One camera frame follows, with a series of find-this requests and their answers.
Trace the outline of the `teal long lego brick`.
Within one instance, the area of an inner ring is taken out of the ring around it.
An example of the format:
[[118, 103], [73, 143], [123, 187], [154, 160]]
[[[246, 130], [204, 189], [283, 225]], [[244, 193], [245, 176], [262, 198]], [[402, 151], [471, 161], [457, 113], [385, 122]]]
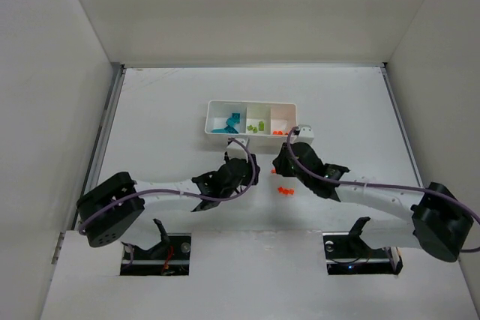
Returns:
[[228, 119], [226, 120], [226, 125], [227, 125], [228, 127], [235, 127], [236, 121], [235, 121], [233, 118], [228, 118]]

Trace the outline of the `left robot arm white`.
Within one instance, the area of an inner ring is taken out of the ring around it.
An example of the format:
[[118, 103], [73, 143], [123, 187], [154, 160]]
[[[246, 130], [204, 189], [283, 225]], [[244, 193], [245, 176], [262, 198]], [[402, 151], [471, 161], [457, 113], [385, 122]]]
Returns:
[[225, 156], [215, 171], [172, 184], [150, 184], [118, 172], [76, 202], [80, 225], [90, 247], [122, 241], [147, 250], [144, 235], [133, 235], [135, 221], [143, 212], [162, 210], [201, 212], [243, 196], [258, 184], [260, 167], [254, 154], [246, 159]]

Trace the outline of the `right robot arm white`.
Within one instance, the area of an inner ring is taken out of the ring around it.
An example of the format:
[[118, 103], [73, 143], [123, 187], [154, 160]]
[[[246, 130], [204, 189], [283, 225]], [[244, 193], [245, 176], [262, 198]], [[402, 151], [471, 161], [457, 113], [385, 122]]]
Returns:
[[479, 216], [459, 203], [448, 188], [377, 184], [346, 166], [324, 163], [304, 142], [284, 143], [273, 166], [277, 174], [297, 178], [313, 194], [342, 204], [365, 206], [389, 215], [387, 220], [359, 217], [343, 239], [351, 257], [384, 247], [424, 250], [435, 259], [456, 262]]

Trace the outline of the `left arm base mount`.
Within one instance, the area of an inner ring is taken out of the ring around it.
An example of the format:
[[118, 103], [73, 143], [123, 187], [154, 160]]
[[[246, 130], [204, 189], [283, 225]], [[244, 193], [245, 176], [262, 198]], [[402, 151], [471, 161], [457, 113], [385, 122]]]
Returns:
[[169, 234], [163, 223], [154, 219], [158, 242], [143, 250], [124, 244], [120, 275], [132, 277], [180, 277], [190, 273], [191, 234]]

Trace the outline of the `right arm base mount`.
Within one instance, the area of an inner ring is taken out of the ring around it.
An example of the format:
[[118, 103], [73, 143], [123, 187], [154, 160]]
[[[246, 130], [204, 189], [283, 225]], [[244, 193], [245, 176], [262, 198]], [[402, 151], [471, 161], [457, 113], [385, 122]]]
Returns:
[[396, 247], [370, 248], [361, 238], [370, 217], [360, 217], [348, 232], [323, 232], [328, 275], [394, 275], [404, 264]]

